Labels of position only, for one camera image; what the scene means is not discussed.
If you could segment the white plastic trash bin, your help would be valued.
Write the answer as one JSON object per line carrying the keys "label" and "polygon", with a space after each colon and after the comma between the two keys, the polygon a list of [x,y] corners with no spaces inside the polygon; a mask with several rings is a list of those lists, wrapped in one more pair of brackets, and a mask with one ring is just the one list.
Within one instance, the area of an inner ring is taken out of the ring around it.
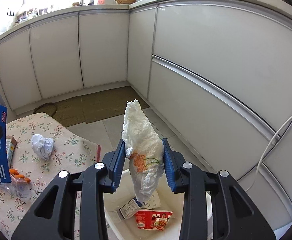
{"label": "white plastic trash bin", "polygon": [[109,239],[179,239],[184,194],[175,194],[162,176],[152,197],[143,207],[134,202],[129,170],[122,173],[114,194],[104,194]]}

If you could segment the white printed plastic wrapper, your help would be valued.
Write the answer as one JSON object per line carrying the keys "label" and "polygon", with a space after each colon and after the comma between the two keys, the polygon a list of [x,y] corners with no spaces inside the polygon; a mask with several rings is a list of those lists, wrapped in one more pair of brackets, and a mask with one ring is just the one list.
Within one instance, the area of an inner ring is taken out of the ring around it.
{"label": "white printed plastic wrapper", "polygon": [[126,103],[122,140],[136,199],[146,202],[164,173],[164,146],[136,99]]}

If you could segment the brown floor mat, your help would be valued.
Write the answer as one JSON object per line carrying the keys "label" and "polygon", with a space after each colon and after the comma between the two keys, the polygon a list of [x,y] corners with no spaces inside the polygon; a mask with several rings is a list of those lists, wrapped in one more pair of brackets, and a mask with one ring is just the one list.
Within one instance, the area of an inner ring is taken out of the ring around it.
{"label": "brown floor mat", "polygon": [[85,122],[83,104],[80,96],[55,102],[57,113],[51,116],[65,127]]}
{"label": "brown floor mat", "polygon": [[141,109],[149,105],[130,87],[114,88],[81,97],[85,123],[96,122],[123,115],[126,103],[137,99]]}

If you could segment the white kitchen cabinets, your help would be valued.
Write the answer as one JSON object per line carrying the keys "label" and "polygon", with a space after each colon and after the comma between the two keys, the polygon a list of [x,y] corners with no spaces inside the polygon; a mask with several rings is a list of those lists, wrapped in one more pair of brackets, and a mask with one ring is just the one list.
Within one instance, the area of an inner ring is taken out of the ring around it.
{"label": "white kitchen cabinets", "polygon": [[128,82],[274,229],[292,221],[292,18],[238,0],[145,0],[39,16],[0,35],[9,107]]}

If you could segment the floral tablecloth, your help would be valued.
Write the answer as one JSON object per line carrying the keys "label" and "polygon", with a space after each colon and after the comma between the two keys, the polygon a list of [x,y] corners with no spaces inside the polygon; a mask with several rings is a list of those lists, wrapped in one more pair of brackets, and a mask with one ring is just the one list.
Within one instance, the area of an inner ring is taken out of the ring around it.
{"label": "floral tablecloth", "polygon": [[[10,239],[19,222],[45,187],[61,170],[84,171],[113,147],[101,122],[81,124],[85,133],[66,128],[45,113],[29,115],[7,124],[7,135],[17,141],[11,166],[31,180],[26,197],[16,197],[0,188],[0,232]],[[54,150],[45,161],[31,148],[34,134],[52,138]]]}

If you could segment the red instant noodle packet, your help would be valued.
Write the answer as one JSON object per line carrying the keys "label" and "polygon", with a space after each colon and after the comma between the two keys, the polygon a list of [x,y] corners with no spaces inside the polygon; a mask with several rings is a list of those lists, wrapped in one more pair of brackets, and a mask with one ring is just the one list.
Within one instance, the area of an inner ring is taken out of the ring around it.
{"label": "red instant noodle packet", "polygon": [[139,229],[163,231],[172,215],[171,211],[141,209],[135,214],[135,220]]}

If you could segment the light blue carton box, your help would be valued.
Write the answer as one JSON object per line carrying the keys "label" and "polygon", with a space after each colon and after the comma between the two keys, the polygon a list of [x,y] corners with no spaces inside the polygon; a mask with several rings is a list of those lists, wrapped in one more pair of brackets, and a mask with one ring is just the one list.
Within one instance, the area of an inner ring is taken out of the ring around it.
{"label": "light blue carton box", "polygon": [[7,163],[8,167],[11,167],[11,162],[13,158],[13,153],[16,148],[17,141],[12,136],[6,136],[6,155],[7,155]]}

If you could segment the clear plastic bag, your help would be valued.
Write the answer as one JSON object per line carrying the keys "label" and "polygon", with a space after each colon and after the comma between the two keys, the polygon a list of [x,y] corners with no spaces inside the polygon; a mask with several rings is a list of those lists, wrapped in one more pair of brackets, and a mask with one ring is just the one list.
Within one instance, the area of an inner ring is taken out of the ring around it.
{"label": "clear plastic bag", "polygon": [[18,198],[28,198],[31,194],[31,184],[25,178],[12,177],[10,183],[0,183],[0,188]]}

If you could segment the small white blue box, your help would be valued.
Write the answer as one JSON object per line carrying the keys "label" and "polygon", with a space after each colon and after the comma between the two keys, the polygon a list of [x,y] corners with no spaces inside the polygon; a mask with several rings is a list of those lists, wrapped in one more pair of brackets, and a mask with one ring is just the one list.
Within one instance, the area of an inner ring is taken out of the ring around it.
{"label": "small white blue box", "polygon": [[146,206],[146,202],[139,202],[136,197],[130,199],[119,209],[119,214],[124,220],[134,216],[142,207]]}

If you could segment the white tissue packet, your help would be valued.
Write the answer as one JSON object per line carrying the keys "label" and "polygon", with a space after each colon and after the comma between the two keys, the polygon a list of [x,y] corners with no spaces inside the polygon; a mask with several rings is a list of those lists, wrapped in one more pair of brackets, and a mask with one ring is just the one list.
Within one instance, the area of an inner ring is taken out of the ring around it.
{"label": "white tissue packet", "polygon": [[160,198],[158,192],[155,190],[151,195],[150,199],[143,202],[142,208],[147,210],[153,210],[161,206]]}

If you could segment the orange peel pieces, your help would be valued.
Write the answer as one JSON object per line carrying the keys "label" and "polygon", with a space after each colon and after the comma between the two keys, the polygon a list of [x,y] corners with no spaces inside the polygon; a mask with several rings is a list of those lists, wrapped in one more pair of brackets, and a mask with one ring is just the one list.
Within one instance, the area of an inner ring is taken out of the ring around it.
{"label": "orange peel pieces", "polygon": [[28,177],[19,173],[17,170],[15,170],[13,168],[9,169],[9,173],[12,176],[12,178],[14,180],[17,180],[18,182],[23,182],[23,183],[28,183],[28,184],[31,183],[31,180]]}

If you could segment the crumpled white paper ball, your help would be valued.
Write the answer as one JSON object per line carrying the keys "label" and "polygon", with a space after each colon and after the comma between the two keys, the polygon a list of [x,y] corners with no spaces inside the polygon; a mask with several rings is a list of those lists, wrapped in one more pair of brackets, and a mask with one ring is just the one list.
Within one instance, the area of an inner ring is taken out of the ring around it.
{"label": "crumpled white paper ball", "polygon": [[32,150],[43,160],[48,161],[54,148],[52,138],[45,138],[40,134],[34,134],[31,138]]}

